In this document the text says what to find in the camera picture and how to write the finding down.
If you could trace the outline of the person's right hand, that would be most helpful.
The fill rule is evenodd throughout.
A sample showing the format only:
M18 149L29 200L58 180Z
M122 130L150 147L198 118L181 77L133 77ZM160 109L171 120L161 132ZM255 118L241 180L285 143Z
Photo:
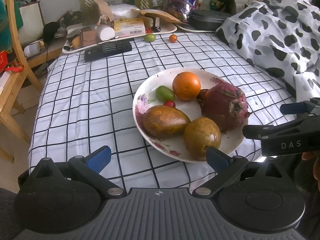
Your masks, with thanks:
M313 177L317 180L318 188L320 180L320 170L319 170L319 151L317 152L304 152L302 154L302 159L304 161L313 161Z

